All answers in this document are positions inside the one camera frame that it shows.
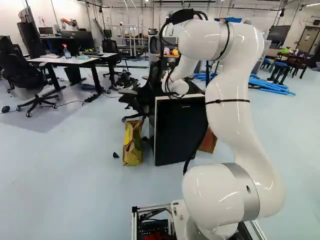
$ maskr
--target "black strap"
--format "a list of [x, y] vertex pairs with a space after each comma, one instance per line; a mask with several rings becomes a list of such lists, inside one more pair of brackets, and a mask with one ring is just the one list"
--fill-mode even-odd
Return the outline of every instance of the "black strap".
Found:
[[221, 58], [222, 55], [225, 53], [227, 47], [228, 47], [228, 43], [229, 43], [229, 39], [230, 39], [229, 21], [226, 20], [226, 21], [224, 21], [224, 23], [226, 24], [226, 28], [228, 29], [228, 37], [227, 37], [227, 39], [226, 39], [226, 43], [225, 43], [224, 49], [220, 52], [220, 56], [218, 56], [217, 59], [215, 59], [215, 60], [213, 60], [213, 61], [216, 61], [216, 60], [218, 60], [219, 58]]
[[217, 99], [217, 100], [214, 100], [214, 101], [208, 101], [208, 102], [205, 103], [205, 105], [207, 105], [207, 104], [220, 104], [220, 103], [223, 103], [223, 102], [246, 102], [246, 103], [250, 103], [250, 101], [247, 100], [247, 99], [223, 99], [223, 100]]

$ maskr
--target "door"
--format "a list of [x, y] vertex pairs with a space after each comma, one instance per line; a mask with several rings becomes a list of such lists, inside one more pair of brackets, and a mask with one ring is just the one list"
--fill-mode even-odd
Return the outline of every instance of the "door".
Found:
[[309, 53], [319, 34], [319, 28], [315, 26], [306, 26], [297, 45], [297, 49]]

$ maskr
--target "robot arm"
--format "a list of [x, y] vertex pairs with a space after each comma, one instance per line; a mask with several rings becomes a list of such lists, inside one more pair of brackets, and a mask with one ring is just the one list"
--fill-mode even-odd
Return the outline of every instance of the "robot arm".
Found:
[[191, 19], [178, 45], [181, 59], [167, 83], [179, 94], [188, 91], [181, 79], [199, 60], [223, 60], [223, 72], [205, 90], [206, 114], [214, 134], [232, 148], [235, 162], [192, 167], [183, 177], [182, 192], [202, 234], [216, 239], [222, 229], [223, 237], [230, 237], [239, 222], [272, 216], [285, 200], [283, 183], [253, 128], [248, 100], [249, 76], [264, 39], [252, 25]]
[[79, 27], [78, 27], [78, 23], [76, 20], [70, 19], [70, 21], [68, 21], [65, 18], [61, 18], [61, 26], [62, 26], [62, 30], [65, 31], [66, 30], [66, 24], [68, 24], [69, 26], [75, 28], [74, 30], [79, 31]]

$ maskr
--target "floor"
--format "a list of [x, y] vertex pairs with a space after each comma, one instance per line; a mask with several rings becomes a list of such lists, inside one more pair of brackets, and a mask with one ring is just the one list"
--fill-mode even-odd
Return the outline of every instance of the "floor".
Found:
[[[67, 79], [62, 68], [55, 71]], [[102, 77], [108, 69], [98, 71]], [[140, 80], [148, 74], [148, 69], [130, 71]], [[81, 74], [92, 82], [89, 69]], [[258, 75], [270, 74], [261, 70]], [[286, 187], [284, 208], [259, 223], [268, 240], [319, 239], [320, 73], [307, 70], [302, 80], [288, 78], [285, 84], [296, 96], [249, 90], [256, 131]], [[60, 104], [89, 95], [69, 87]], [[10, 96], [1, 81], [0, 106], [15, 109], [21, 101]], [[25, 110], [0, 115], [1, 239], [128, 240], [132, 206], [182, 198], [183, 163], [156, 167], [148, 148], [139, 166], [125, 167], [121, 158], [113, 158], [113, 152], [122, 155], [121, 118], [134, 113], [117, 97], [113, 92], [84, 106], [37, 108], [32, 118]], [[147, 127], [143, 132], [148, 134]], [[221, 141], [214, 154], [198, 152], [191, 165], [219, 162], [233, 162]]]

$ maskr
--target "metal frame cart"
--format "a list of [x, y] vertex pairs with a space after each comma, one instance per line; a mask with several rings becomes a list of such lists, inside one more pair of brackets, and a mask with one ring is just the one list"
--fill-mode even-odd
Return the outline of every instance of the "metal frame cart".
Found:
[[[133, 206], [131, 240], [143, 240], [151, 234], [154, 234], [159, 239], [176, 240], [176, 230], [180, 226], [175, 226], [174, 219], [179, 218], [183, 221], [184, 218], [179, 213], [181, 210], [181, 208], [179, 209], [179, 204], [181, 205], [181, 201], [163, 205]], [[253, 229], [255, 234], [252, 235], [253, 231], [250, 233], [247, 227]], [[237, 232], [230, 240], [267, 240], [267, 238], [257, 221], [254, 220], [246, 223], [240, 222]]]

